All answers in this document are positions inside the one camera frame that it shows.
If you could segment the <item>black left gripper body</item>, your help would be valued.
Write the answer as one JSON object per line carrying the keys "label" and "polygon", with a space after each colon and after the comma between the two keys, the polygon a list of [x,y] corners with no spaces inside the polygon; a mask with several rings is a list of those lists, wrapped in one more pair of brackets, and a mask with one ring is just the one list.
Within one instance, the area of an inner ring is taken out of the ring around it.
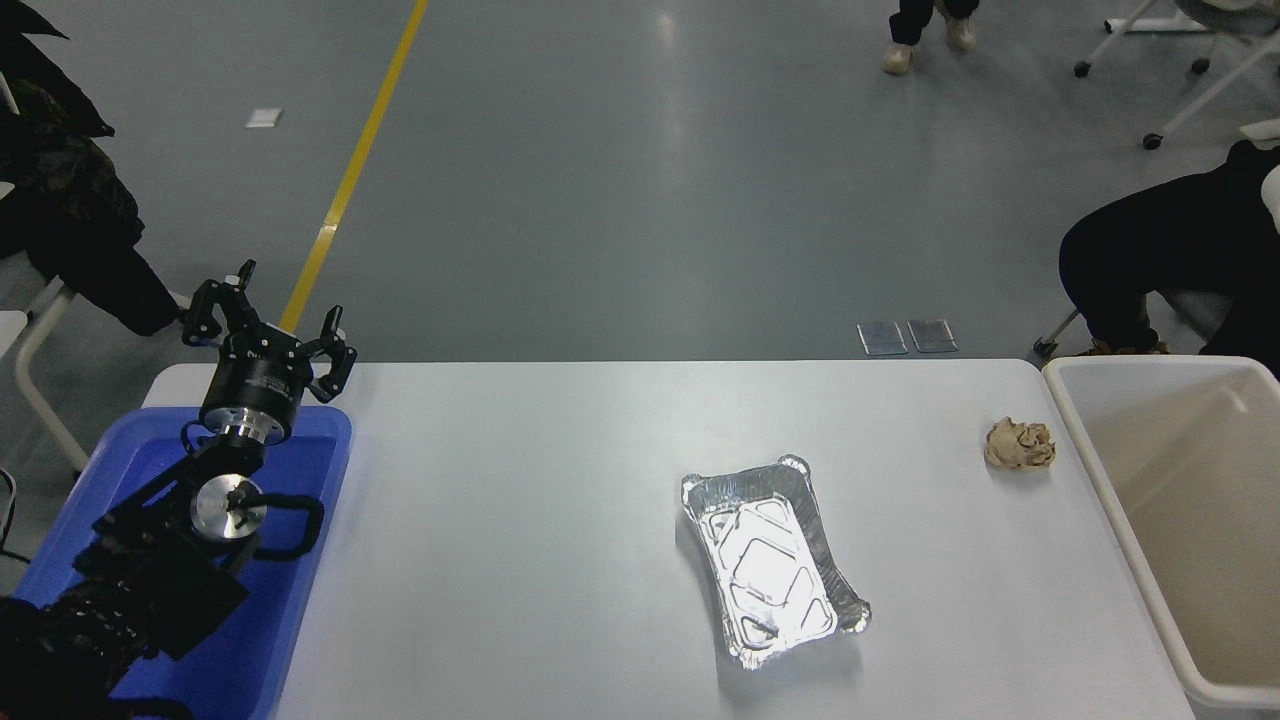
{"label": "black left gripper body", "polygon": [[292,427],[311,370],[300,356],[302,342],[278,328],[229,333],[200,406],[200,423],[224,427],[239,411],[264,415],[274,427]]}

